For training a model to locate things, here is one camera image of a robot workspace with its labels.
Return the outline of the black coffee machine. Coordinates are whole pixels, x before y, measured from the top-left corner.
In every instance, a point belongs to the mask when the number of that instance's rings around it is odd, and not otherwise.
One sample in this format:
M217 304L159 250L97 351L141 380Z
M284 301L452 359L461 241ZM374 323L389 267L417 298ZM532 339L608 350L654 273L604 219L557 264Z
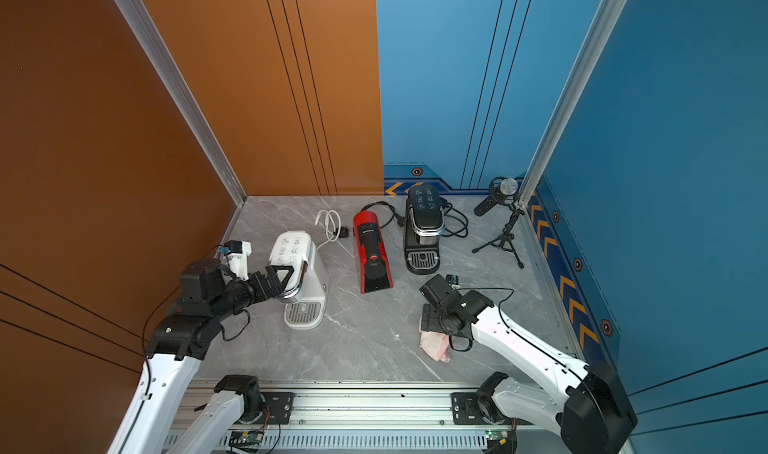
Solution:
M429 275L440 266L439 242L445 229L442 201L433 184L414 186L408 191L404 231L404 258L407 269Z

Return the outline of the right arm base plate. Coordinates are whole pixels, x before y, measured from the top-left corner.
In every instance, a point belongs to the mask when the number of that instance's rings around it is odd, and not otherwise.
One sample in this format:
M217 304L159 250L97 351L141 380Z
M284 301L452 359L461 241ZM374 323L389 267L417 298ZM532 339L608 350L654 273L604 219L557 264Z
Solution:
M480 409L476 392L453 392L450 394L453 424L458 426L505 425L511 426L511 418L492 420Z

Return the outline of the red Nespresso coffee machine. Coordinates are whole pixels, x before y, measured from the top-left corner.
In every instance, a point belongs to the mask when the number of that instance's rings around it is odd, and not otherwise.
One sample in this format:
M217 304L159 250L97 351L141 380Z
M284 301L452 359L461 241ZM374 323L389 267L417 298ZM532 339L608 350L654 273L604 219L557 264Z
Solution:
M377 216L369 211L353 219L360 277L360 291L368 294L393 287L388 256Z

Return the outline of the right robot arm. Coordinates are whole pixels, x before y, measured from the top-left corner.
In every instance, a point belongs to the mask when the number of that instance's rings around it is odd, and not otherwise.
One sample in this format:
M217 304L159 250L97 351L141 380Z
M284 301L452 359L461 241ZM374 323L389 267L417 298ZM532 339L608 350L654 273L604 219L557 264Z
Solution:
M422 328L461 337L505 358L533 380L524 385L492 374L477 391L492 423L522 419L560 436L572 453L619 453L638 424L614 367L566 354L532 334L477 290L460 290L441 275L420 289Z

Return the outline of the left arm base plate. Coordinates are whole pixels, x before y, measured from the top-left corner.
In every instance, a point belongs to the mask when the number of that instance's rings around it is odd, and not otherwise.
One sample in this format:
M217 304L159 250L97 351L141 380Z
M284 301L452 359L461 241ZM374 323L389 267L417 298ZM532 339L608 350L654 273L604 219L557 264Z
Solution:
M256 397L236 394L243 401L243 412L235 420L241 425L287 425L293 412L293 392L267 391Z

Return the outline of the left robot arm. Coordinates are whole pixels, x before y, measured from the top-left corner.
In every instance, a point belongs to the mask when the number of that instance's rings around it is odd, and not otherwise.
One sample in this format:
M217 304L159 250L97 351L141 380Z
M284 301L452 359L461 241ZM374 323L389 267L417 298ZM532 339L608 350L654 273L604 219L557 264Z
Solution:
M139 384L110 452L161 452L188 386L211 343L223 334L223 322L280 297L294 272L291 266L268 266L239 278L217 259L190 264L180 276L180 307L158 324L145 350ZM228 375L172 449L209 453L236 422L267 418L257 378Z

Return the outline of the white coffee machine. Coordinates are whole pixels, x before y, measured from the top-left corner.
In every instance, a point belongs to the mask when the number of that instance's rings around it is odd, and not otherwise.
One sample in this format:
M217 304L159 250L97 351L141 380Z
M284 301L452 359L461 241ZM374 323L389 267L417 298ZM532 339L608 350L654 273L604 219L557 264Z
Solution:
M284 293L284 322L293 330L310 330L320 325L325 313L329 276L311 236L305 231L287 231L274 243L269 264L292 267Z

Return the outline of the pink striped towel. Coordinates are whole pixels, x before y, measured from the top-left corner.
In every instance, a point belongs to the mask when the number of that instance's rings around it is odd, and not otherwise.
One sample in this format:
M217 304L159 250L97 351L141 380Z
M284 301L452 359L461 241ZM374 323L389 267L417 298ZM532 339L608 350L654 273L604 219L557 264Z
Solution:
M422 331L419 341L420 349L436 362L449 363L449 336L443 333Z

